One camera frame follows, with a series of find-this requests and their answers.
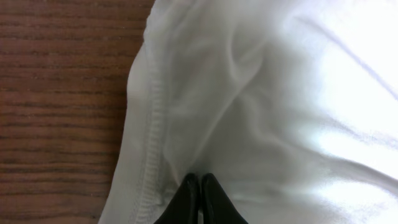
wooden table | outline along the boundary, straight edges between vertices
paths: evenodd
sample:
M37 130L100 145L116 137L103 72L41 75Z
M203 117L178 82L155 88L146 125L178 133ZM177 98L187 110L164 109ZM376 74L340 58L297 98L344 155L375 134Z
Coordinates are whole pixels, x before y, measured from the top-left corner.
M0 223L97 223L153 0L0 0Z

wood grain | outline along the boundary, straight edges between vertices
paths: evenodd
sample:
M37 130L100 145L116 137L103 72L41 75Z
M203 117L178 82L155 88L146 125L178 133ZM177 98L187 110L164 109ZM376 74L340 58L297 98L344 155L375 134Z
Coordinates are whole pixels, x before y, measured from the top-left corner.
M0 0L0 223L97 223L153 0Z

white garment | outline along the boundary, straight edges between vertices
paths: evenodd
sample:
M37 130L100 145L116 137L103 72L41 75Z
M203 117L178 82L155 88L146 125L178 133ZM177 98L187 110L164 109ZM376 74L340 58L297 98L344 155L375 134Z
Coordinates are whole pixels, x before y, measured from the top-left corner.
M398 223L392 0L158 0L101 224L212 172L250 223Z

white fabric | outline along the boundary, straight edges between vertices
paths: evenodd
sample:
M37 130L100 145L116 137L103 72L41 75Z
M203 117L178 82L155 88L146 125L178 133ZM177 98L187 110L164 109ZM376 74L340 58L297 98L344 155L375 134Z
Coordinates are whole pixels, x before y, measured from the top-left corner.
M212 172L250 223L398 223L392 0L159 0L99 221L153 223Z

black object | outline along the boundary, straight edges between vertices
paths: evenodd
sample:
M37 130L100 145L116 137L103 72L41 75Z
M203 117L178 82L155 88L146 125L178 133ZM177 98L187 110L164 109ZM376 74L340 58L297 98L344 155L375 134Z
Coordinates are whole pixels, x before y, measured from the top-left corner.
M202 178L201 193L198 177L188 174L154 224L197 224L200 205L204 224L248 224L213 174Z

